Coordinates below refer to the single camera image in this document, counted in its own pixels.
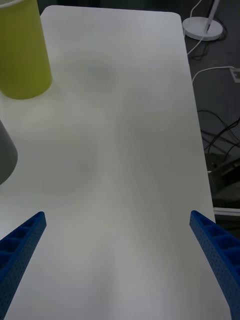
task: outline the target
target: white table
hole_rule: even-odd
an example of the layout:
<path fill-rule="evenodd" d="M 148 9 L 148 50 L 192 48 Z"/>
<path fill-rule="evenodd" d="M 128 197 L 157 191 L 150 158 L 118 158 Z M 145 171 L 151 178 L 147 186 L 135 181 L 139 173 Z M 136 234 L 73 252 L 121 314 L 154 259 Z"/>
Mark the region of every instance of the white table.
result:
<path fill-rule="evenodd" d="M 52 86 L 0 97 L 19 156 L 0 236 L 47 220 L 5 319 L 230 319 L 189 227 L 214 214 L 180 17 L 52 6 L 42 25 Z"/>

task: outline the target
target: wall socket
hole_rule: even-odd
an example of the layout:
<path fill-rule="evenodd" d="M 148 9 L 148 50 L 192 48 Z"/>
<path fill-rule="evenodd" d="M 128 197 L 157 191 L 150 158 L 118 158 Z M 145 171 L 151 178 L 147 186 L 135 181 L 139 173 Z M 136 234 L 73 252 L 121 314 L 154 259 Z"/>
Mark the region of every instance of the wall socket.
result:
<path fill-rule="evenodd" d="M 240 84 L 240 69 L 230 69 L 233 80 Z"/>

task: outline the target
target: gray cup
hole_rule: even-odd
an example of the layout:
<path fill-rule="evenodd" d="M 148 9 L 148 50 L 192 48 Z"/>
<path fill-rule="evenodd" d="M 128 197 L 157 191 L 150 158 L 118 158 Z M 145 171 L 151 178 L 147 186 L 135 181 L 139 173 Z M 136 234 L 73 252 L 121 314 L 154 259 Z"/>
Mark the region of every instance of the gray cup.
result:
<path fill-rule="evenodd" d="M 13 173 L 17 161 L 17 149 L 0 121 L 0 185 Z"/>

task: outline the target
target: white lamp base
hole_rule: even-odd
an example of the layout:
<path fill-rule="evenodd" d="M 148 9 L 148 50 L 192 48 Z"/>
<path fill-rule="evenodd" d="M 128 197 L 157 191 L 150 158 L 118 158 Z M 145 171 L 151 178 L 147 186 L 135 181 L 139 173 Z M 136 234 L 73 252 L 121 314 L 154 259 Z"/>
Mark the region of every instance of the white lamp base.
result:
<path fill-rule="evenodd" d="M 204 35 L 204 29 L 206 27 L 207 21 L 208 18 L 204 18 L 201 16 L 194 16 L 192 18 L 185 19 L 182 23 L 185 35 L 196 40 L 201 40 Z M 221 24 L 215 20 L 212 20 L 210 28 L 208 29 L 203 40 L 216 40 L 221 36 L 222 33 L 223 27 L 221 26 Z"/>

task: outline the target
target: yellow cup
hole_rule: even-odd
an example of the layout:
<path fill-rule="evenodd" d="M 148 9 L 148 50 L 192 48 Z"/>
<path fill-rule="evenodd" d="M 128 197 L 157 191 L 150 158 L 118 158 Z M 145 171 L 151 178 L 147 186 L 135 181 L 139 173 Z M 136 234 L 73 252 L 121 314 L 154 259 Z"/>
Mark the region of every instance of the yellow cup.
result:
<path fill-rule="evenodd" d="M 37 0 L 0 0 L 0 89 L 28 99 L 52 83 Z"/>

